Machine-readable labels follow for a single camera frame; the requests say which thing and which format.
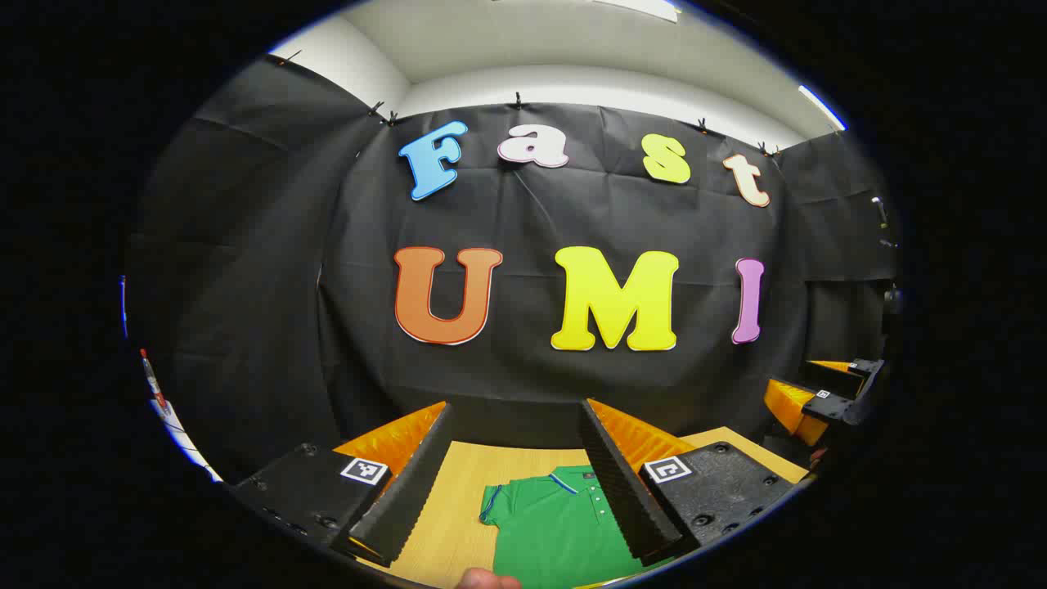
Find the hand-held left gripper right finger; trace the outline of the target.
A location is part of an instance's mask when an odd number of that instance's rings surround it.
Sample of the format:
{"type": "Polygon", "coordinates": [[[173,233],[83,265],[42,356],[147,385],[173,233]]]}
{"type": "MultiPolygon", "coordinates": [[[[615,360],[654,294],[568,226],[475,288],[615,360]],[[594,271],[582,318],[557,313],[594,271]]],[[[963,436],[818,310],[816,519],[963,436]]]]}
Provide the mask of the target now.
{"type": "Polygon", "coordinates": [[[629,551],[644,565],[719,543],[795,488],[735,443],[687,443],[595,399],[581,402],[579,433],[629,551]]]}

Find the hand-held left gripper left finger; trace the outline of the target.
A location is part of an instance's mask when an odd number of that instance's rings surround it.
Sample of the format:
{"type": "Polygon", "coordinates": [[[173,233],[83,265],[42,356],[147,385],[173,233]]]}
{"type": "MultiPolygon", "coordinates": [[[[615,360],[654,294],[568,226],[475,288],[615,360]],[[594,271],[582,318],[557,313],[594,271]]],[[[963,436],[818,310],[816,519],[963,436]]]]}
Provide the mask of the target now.
{"type": "Polygon", "coordinates": [[[322,551],[388,567],[414,533],[453,433],[455,411],[438,402],[339,447],[300,443],[231,493],[322,551]]]}

